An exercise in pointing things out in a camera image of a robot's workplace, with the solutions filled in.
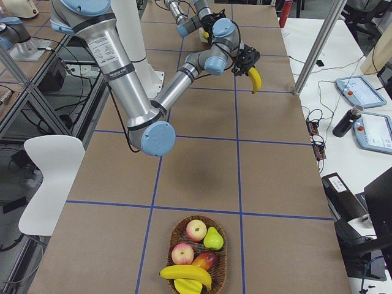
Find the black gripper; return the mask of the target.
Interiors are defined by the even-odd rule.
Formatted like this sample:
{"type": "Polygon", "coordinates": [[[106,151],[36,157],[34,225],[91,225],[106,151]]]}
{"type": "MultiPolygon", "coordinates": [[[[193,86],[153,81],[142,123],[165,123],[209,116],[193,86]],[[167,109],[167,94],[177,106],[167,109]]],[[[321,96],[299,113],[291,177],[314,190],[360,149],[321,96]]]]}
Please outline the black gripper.
{"type": "Polygon", "coordinates": [[[248,72],[251,67],[254,67],[259,59],[260,52],[254,47],[244,44],[244,47],[238,50],[232,73],[234,76],[242,76],[242,74],[248,72]]]}

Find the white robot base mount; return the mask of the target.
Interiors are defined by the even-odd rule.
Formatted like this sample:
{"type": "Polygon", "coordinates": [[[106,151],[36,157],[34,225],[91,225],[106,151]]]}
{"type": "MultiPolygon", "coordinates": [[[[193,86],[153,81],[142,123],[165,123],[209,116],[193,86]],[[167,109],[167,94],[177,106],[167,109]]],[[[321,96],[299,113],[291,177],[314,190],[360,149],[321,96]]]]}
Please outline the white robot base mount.
{"type": "Polygon", "coordinates": [[[143,89],[148,98],[155,98],[162,89],[165,73],[155,71],[147,60],[137,3],[112,0],[111,9],[117,19],[116,28],[119,38],[135,67],[143,89]]]}

